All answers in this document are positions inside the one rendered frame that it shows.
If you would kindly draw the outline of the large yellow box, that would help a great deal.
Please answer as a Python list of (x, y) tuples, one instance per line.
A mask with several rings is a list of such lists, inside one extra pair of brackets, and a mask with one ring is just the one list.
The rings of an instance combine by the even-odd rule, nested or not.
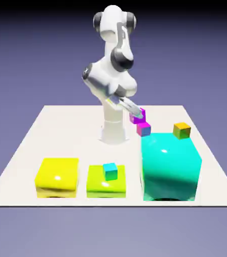
[(35, 177), (38, 198), (75, 198), (78, 158), (44, 158)]

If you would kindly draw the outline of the small magenta cube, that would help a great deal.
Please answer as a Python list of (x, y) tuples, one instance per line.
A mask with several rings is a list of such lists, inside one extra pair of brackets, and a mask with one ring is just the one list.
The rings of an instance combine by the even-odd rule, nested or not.
[(151, 133), (151, 125), (147, 122), (137, 124), (137, 134), (141, 137), (149, 136)]

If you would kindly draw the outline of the large cyan box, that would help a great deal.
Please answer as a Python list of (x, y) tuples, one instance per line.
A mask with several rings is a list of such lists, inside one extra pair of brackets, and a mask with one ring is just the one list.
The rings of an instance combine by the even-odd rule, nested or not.
[(141, 138), (141, 185), (145, 201), (193, 201), (202, 158), (191, 138), (152, 133)]

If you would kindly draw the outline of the small orange cube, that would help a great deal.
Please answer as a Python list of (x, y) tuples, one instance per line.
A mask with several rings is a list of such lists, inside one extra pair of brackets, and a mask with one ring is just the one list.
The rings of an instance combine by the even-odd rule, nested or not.
[(179, 140), (190, 137), (191, 126), (184, 122), (175, 123), (173, 127), (173, 135)]

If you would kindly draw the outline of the small purple cube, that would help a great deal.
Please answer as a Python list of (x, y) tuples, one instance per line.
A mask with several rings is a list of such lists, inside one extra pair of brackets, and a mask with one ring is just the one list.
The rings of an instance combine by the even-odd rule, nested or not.
[(141, 108), (141, 111), (142, 111), (142, 118), (138, 118), (138, 117), (135, 117), (134, 115), (132, 115), (131, 113), (129, 114), (129, 117), (130, 117), (130, 122), (133, 123), (133, 124), (139, 124), (139, 123), (144, 123), (146, 122), (146, 112), (143, 108)]

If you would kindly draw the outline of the small cyan cube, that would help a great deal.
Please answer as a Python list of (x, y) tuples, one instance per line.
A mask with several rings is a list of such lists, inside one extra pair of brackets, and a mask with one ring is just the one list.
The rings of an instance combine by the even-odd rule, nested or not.
[(115, 163), (103, 164), (103, 173), (106, 181), (116, 180), (118, 178), (118, 168)]

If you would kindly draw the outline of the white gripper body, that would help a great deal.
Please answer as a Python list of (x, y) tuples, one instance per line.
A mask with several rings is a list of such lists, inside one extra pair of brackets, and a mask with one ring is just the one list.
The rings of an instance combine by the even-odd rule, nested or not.
[(142, 110), (129, 98), (120, 97), (119, 104), (137, 118), (143, 118)]

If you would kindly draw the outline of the large lime box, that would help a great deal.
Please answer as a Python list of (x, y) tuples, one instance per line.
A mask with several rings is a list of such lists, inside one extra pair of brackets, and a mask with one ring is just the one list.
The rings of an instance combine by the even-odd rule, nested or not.
[(87, 198), (125, 198), (126, 174), (125, 166), (118, 165), (118, 178), (107, 181), (102, 165), (90, 165), (87, 175)]

